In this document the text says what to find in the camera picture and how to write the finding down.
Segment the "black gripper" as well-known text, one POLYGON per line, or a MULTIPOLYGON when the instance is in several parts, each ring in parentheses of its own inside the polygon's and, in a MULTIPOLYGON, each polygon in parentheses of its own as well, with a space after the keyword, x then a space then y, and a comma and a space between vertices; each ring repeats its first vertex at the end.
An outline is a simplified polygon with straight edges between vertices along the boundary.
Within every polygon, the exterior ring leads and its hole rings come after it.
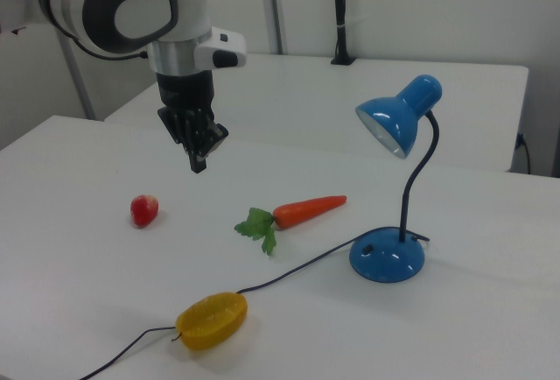
POLYGON ((187 76, 157 74, 157 84, 164 104, 157 111, 160 119, 175 143, 182 144, 189 154, 192 171, 204 171, 208 156, 228 136, 228 130, 214 121, 212 72, 187 76))

